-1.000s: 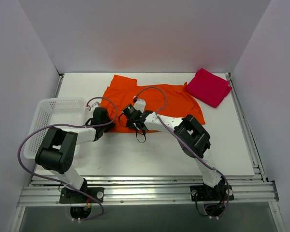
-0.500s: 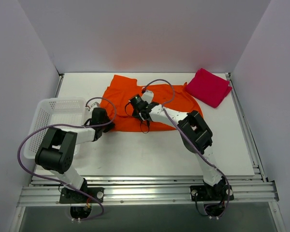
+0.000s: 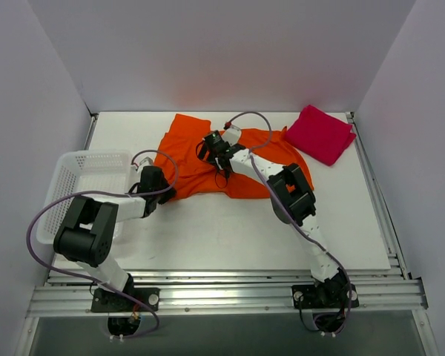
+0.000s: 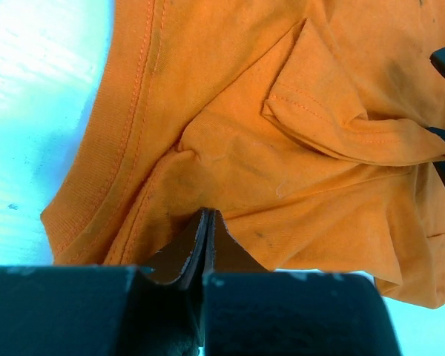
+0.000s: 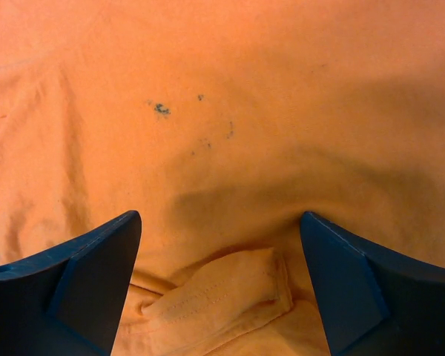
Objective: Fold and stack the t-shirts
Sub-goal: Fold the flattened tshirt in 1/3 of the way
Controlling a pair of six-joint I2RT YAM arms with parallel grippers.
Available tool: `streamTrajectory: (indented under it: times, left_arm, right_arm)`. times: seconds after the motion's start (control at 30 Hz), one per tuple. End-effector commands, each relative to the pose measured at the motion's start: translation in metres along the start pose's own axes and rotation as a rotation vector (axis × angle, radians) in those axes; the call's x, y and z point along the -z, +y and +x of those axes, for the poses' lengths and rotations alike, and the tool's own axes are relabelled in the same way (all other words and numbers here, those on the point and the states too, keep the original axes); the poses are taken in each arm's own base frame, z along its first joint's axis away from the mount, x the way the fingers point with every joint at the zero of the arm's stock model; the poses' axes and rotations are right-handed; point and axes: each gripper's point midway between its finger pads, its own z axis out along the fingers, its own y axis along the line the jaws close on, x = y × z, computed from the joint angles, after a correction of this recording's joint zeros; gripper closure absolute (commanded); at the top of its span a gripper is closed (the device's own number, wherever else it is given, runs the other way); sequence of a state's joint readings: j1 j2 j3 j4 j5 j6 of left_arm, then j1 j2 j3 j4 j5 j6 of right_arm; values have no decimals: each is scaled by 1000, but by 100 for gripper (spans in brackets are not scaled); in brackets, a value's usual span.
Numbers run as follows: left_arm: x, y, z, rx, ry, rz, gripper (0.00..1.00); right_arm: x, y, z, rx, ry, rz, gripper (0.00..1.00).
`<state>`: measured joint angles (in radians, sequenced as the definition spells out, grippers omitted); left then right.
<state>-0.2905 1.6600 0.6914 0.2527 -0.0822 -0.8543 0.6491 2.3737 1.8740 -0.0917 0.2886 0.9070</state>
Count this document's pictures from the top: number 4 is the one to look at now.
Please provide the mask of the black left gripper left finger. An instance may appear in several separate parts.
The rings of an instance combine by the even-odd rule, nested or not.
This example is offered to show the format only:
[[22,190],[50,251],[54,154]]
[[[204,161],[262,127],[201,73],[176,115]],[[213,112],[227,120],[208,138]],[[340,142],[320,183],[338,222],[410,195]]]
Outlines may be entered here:
[[198,355],[207,225],[143,266],[0,266],[0,355]]

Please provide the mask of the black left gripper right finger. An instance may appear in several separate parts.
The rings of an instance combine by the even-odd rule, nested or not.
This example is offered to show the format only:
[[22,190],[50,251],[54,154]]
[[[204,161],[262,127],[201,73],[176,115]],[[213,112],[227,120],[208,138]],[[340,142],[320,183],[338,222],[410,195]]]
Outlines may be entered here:
[[270,272],[208,221],[204,290],[207,355],[399,355],[373,283],[359,274]]

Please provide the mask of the orange t-shirt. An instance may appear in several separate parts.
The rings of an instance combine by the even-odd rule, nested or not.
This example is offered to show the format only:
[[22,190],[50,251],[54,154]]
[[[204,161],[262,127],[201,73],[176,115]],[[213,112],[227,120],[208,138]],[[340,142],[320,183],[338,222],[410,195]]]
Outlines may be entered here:
[[445,304],[445,1],[117,1],[59,265],[142,263],[201,207],[269,270]]

